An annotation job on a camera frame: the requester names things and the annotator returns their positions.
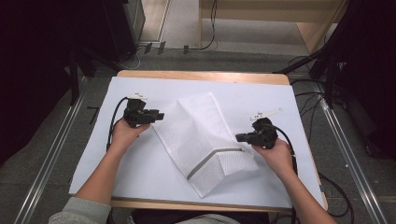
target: gray sleeve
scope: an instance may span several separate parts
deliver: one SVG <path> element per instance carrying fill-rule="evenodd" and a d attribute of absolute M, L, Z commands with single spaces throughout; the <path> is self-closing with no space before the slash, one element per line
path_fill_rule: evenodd
<path fill-rule="evenodd" d="M 50 224 L 58 223 L 100 223 L 105 224 L 111 207 L 80 198 L 70 198 L 64 210 L 49 218 Z"/>

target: black curtain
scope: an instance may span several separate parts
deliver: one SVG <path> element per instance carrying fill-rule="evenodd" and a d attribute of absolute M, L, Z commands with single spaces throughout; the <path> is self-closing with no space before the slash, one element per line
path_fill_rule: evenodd
<path fill-rule="evenodd" d="M 392 146 L 396 136 L 396 1 L 352 0 L 351 4 L 357 2 L 357 15 L 335 49 L 341 52 L 340 62 L 346 62 L 336 83 L 359 102 L 359 107 L 349 109 L 368 145 L 375 148 L 373 155 L 396 158 Z"/>
<path fill-rule="evenodd" d="M 40 1 L 0 6 L 0 164 L 25 147 L 69 89 L 68 51 Z"/>

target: forearm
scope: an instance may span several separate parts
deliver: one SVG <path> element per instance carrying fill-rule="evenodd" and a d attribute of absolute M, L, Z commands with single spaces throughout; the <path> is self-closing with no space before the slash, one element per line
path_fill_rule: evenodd
<path fill-rule="evenodd" d="M 110 205 L 122 155 L 110 150 L 75 197 Z"/>
<path fill-rule="evenodd" d="M 292 171 L 279 175 L 302 223 L 336 223 Z"/>

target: wrist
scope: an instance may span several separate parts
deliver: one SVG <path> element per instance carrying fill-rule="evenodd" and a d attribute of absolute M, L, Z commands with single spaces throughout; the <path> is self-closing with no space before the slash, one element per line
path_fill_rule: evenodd
<path fill-rule="evenodd" d="M 117 145 L 111 145 L 105 156 L 114 158 L 114 159 L 122 159 L 123 155 L 125 154 L 127 148 L 119 147 Z"/>
<path fill-rule="evenodd" d="M 285 167 L 282 170 L 277 171 L 276 175 L 277 175 L 277 177 L 280 180 L 283 180 L 283 179 L 288 178 L 290 176 L 295 176 L 296 174 L 295 174 L 294 170 L 291 167 Z"/>

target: metal rail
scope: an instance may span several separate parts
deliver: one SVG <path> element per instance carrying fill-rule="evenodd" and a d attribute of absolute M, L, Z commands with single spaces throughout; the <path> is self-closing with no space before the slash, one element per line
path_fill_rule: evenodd
<path fill-rule="evenodd" d="M 15 219 L 15 224 L 29 223 L 31 216 L 35 211 L 35 207 L 40 200 L 41 194 L 43 193 L 44 187 L 46 187 L 46 184 L 50 178 L 50 173 L 52 172 L 59 154 L 61 153 L 64 141 L 70 131 L 70 127 L 72 126 L 79 111 L 88 84 L 89 82 L 87 78 L 83 77 L 79 85 L 81 93 L 77 98 L 75 105 L 70 106 L 66 117 L 64 118 L 64 122 L 62 123 L 61 128 L 56 134 L 52 146 L 49 149 L 49 153 L 47 154 L 47 157 L 35 178 L 35 182 L 30 187 L 28 194 L 26 195 L 21 210 Z"/>
<path fill-rule="evenodd" d="M 316 83 L 315 85 L 316 91 L 324 92 L 323 88 L 318 83 Z M 355 157 L 355 154 L 347 141 L 347 137 L 345 136 L 337 117 L 335 116 L 334 112 L 328 107 L 325 101 L 320 102 L 326 118 L 332 128 L 332 132 L 335 136 L 338 146 L 340 147 L 341 152 L 344 156 L 349 172 L 352 175 L 353 180 L 355 181 L 355 184 L 358 188 L 359 193 L 361 194 L 361 198 L 366 205 L 367 211 L 373 223 L 387 224 L 388 222 L 384 216 L 384 213 L 382 212 L 381 207 L 379 206 L 378 199 L 376 198 L 375 193 L 369 181 L 367 180 L 367 177 L 361 169 L 358 159 Z"/>

